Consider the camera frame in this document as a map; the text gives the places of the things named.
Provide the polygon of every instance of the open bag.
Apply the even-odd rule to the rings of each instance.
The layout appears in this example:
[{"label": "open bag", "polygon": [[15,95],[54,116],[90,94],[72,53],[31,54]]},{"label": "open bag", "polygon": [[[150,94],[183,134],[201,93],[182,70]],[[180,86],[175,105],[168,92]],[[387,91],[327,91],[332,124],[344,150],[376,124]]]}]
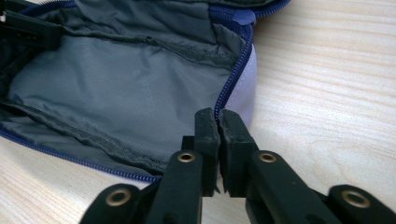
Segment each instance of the open bag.
[{"label": "open bag", "polygon": [[0,134],[97,170],[152,182],[194,113],[249,123],[256,18],[289,0],[7,1]]}]

